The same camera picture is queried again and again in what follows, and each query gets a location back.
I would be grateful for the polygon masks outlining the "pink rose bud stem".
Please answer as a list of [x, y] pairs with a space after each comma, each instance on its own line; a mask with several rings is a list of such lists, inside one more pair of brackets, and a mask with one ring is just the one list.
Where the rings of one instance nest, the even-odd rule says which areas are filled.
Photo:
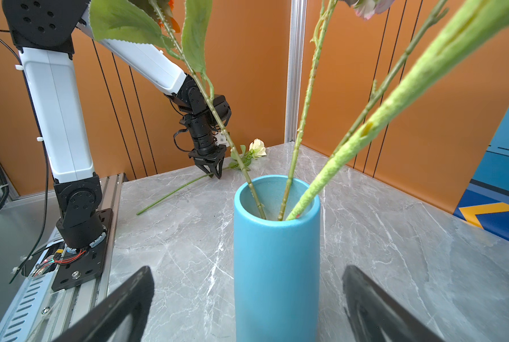
[[[412, 54], [415, 47], [418, 45], [419, 41], [423, 37], [423, 35], [431, 28], [433, 25], [437, 24], [447, 13], [448, 8], [445, 7], [446, 2], [445, 1], [438, 1], [437, 4], [432, 9], [430, 15], [428, 16], [427, 20], [423, 23], [420, 31], [417, 34], [413, 34], [412, 38], [410, 40], [410, 44], [404, 51], [404, 53], [401, 55], [397, 63], [390, 68], [388, 71], [386, 77], [384, 78], [384, 81], [381, 85], [377, 85], [377, 80], [373, 80], [371, 84], [371, 92], [369, 96], [369, 100], [361, 114], [358, 116], [358, 118], [354, 121], [351, 128], [347, 131], [347, 133], [344, 135], [342, 141], [337, 145], [335, 148], [335, 151], [331, 154], [330, 160], [333, 160], [335, 158], [335, 154], [339, 151], [339, 149], [346, 144], [351, 138], [351, 136], [357, 131], [359, 126], [361, 125], [361, 122], [366, 118], [369, 111], [375, 106], [376, 102], [381, 100], [387, 91], [388, 87], [391, 84], [391, 81], [395, 78], [396, 74], [399, 71], [402, 71], [406, 65], [406, 62], [408, 60], [408, 57]], [[299, 156], [299, 147], [302, 143], [303, 137], [304, 137], [304, 129], [307, 124], [307, 116], [309, 112], [309, 108], [311, 105], [311, 97], [314, 90], [314, 84], [317, 76], [317, 70], [319, 67], [319, 62], [321, 58], [321, 52], [323, 49], [324, 41], [327, 35], [328, 27], [331, 21], [331, 18], [335, 12], [336, 6], [338, 5], [337, 1], [322, 1], [321, 3], [321, 12], [319, 15], [319, 19], [317, 21], [317, 25], [314, 29], [314, 35], [311, 39], [311, 41], [315, 44], [315, 50], [314, 55], [312, 57], [312, 63], [311, 63], [311, 70], [309, 73], [309, 80], [308, 85], [305, 93], [304, 98], [304, 105], [301, 111], [301, 119], [300, 124], [297, 129], [297, 135], [296, 139], [294, 140], [295, 145], [293, 149], [293, 156], [291, 165], [289, 168], [289, 173], [287, 176], [287, 182], [286, 187], [284, 190], [284, 196], [283, 200], [281, 201], [281, 207], [279, 209], [279, 214], [277, 219], [279, 221], [284, 221], [286, 219], [294, 219], [299, 216], [298, 213], [290, 214], [288, 217], [285, 217], [285, 210], [287, 209], [287, 203], [289, 200], [289, 193], [292, 185], [292, 181], [295, 175], [296, 167], [297, 167], [297, 160]]]

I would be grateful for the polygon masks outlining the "white rose flower stem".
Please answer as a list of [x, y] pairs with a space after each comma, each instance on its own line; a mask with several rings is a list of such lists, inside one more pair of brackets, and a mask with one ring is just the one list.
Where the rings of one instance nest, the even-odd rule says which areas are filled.
[[423, 35], [447, 13], [445, 2], [438, 2], [394, 69], [389, 72], [380, 87], [373, 88], [369, 102], [339, 142], [322, 171], [300, 197], [292, 211], [288, 215], [281, 211], [279, 219], [297, 219], [337, 172], [365, 148], [398, 114], [487, 40], [509, 27], [509, 0], [465, 1], [415, 62], [404, 80], [398, 84], [378, 110], [371, 113], [371, 108], [382, 98], [391, 80], [405, 64]]

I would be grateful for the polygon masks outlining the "large cream rose stem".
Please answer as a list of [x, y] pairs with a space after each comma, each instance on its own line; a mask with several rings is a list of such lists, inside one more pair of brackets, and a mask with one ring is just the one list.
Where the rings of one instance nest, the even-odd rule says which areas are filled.
[[[251, 165], [251, 163], [254, 160], [257, 160], [257, 159], [260, 159], [260, 158], [263, 158], [263, 157], [267, 156], [267, 148], [265, 146], [265, 143], [262, 140], [258, 139], [258, 138], [254, 139], [250, 143], [249, 148], [247, 148], [245, 145], [240, 145], [240, 150], [241, 151], [240, 151], [239, 157], [240, 157], [240, 160], [242, 161], [244, 167], [247, 169], [247, 171], [250, 171], [249, 166]], [[136, 215], [139, 216], [139, 215], [144, 214], [145, 212], [147, 212], [148, 210], [152, 209], [156, 205], [159, 205], [161, 202], [165, 201], [167, 198], [170, 198], [171, 196], [173, 196], [175, 193], [180, 192], [181, 190], [189, 187], [190, 185], [193, 185], [194, 183], [196, 183], [196, 182], [198, 182], [200, 180], [203, 180], [205, 178], [209, 178], [211, 176], [213, 176], [213, 174], [203, 175], [203, 176], [195, 178], [195, 179], [193, 179], [193, 180], [191, 180], [189, 182], [186, 182], [185, 184], [179, 186], [177, 189], [167, 193], [162, 198], [156, 200], [152, 204], [150, 204], [147, 207], [141, 209], [140, 211], [138, 211], [136, 213]]]

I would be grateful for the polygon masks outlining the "orange gerbera flower stem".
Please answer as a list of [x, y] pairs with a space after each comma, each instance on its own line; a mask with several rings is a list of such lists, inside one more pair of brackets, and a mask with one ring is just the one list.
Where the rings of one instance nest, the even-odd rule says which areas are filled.
[[116, 40], [141, 46], [164, 48], [171, 56], [183, 61], [203, 104], [207, 105], [214, 121], [230, 144], [232, 157], [242, 171], [259, 211], [266, 217], [264, 206], [248, 174], [223, 119], [214, 106], [214, 86], [207, 76], [205, 39], [210, 21], [211, 1], [186, 1], [184, 24], [177, 24], [173, 16], [173, 1], [92, 1], [89, 7], [90, 26], [96, 41]]

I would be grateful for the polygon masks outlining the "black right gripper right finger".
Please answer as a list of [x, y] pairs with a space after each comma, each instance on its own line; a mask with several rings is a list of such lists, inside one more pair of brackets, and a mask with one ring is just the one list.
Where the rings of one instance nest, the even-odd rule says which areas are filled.
[[442, 341], [357, 266], [345, 268], [342, 282], [356, 341]]

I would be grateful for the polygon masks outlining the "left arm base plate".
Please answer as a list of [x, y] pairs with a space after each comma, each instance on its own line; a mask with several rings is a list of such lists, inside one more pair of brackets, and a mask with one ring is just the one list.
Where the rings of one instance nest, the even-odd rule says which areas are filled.
[[87, 252], [76, 261], [70, 264], [62, 264], [58, 267], [57, 274], [51, 285], [51, 289], [54, 292], [80, 286], [83, 283], [99, 277], [103, 273], [110, 240], [109, 233], [112, 232], [113, 210], [105, 209], [98, 214], [106, 228], [106, 237], [97, 246], [88, 249]]

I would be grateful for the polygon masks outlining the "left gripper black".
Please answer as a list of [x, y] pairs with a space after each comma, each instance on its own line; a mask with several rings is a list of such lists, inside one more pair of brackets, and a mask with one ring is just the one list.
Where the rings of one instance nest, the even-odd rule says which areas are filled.
[[217, 179], [222, 177], [223, 163], [227, 147], [225, 145], [216, 145], [214, 150], [207, 155], [200, 155], [197, 151], [189, 152], [189, 157], [194, 160], [194, 164], [206, 175]]

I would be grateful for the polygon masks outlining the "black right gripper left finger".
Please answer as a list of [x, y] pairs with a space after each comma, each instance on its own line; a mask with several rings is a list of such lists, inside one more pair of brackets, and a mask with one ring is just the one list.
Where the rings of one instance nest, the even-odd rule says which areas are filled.
[[143, 266], [56, 341], [141, 341], [155, 283]]

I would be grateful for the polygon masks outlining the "teal ceramic vase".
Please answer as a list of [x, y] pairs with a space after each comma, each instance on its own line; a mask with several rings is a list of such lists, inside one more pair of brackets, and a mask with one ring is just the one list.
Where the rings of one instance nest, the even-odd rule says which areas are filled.
[[321, 202], [277, 219], [287, 176], [253, 180], [234, 196], [234, 303], [238, 341], [315, 341], [319, 321]]

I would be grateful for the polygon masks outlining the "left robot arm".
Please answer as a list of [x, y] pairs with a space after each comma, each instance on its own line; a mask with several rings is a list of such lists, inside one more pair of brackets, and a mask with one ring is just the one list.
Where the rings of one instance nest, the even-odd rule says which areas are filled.
[[[46, 147], [61, 216], [57, 228], [73, 253], [104, 241], [109, 226], [98, 216], [103, 195], [88, 137], [73, 64], [72, 33], [93, 33], [92, 1], [4, 1], [3, 12], [29, 87]], [[226, 148], [217, 143], [217, 120], [230, 118], [224, 96], [202, 98], [200, 87], [156, 45], [123, 39], [102, 44], [150, 81], [182, 111], [182, 125], [194, 143], [189, 156], [206, 175], [220, 177]]]

